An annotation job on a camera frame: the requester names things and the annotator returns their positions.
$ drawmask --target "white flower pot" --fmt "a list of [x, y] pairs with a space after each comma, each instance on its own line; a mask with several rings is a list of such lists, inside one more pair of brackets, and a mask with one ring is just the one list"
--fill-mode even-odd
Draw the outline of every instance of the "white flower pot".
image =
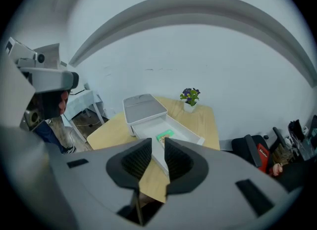
[[184, 102], [184, 110], [192, 113], [196, 109], [197, 103], [194, 106], [191, 106], [190, 104]]

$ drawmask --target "person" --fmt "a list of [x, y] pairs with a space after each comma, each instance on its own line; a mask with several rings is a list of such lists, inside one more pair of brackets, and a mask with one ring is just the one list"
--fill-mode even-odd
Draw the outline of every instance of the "person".
[[288, 192], [293, 191], [298, 187], [304, 187], [305, 184], [310, 180], [309, 176], [312, 176], [312, 172], [314, 171], [314, 166], [317, 158], [316, 156], [312, 157], [306, 161], [293, 162], [289, 164], [285, 164], [281, 169], [276, 169], [279, 173], [274, 175], [273, 169], [273, 177], [276, 181], [278, 181]]
[[[59, 108], [60, 108], [60, 115], [62, 115], [65, 110], [66, 110], [66, 104], [67, 104], [67, 100], [68, 100], [68, 92], [64, 91], [61, 94], [61, 102], [59, 103]], [[34, 132], [40, 137], [42, 138], [42, 140], [46, 143], [52, 143], [55, 144], [59, 147], [60, 152], [62, 154], [69, 154], [69, 153], [74, 153], [76, 151], [76, 147], [75, 146], [71, 146], [71, 147], [67, 147], [65, 148], [58, 140], [58, 138], [56, 137], [55, 133], [53, 132], [53, 130], [51, 129], [51, 127], [46, 123], [46, 122], [42, 122], [40, 123], [35, 129]]]
[[269, 169], [268, 174], [270, 176], [279, 176], [283, 172], [283, 166], [279, 163], [273, 165], [272, 168]]

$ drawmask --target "jeans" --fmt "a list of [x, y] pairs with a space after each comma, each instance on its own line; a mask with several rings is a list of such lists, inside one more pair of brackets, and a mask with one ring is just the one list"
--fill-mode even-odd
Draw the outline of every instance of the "jeans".
[[52, 143], [57, 145], [61, 153], [64, 153], [66, 151], [65, 147], [61, 145], [53, 130], [45, 121], [43, 121], [37, 128], [35, 128], [34, 132], [38, 136], [40, 136], [45, 143]]

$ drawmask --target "white side table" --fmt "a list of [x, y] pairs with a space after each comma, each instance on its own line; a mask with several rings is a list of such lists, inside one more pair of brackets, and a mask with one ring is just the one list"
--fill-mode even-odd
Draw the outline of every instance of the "white side table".
[[76, 95], [70, 95], [68, 97], [66, 111], [61, 116], [64, 125], [72, 127], [84, 143], [86, 143], [87, 141], [75, 126], [72, 118], [76, 116], [79, 112], [87, 109], [90, 105], [93, 105], [100, 122], [104, 124], [105, 122], [96, 106], [96, 102], [101, 102], [101, 99], [92, 90], [84, 90]]

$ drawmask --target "white box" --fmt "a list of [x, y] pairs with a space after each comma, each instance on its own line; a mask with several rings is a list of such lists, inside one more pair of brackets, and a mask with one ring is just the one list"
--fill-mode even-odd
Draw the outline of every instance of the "white box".
[[167, 109], [151, 94], [141, 94], [123, 100], [125, 122], [131, 136], [131, 126], [167, 114]]
[[163, 169], [167, 176], [168, 167], [164, 159], [164, 148], [161, 143], [157, 141], [157, 135], [171, 129], [174, 132], [171, 138], [192, 142], [198, 145], [203, 145], [205, 142], [204, 138], [199, 137], [167, 114], [138, 124], [133, 124], [131, 128], [137, 138], [152, 138], [152, 158]]

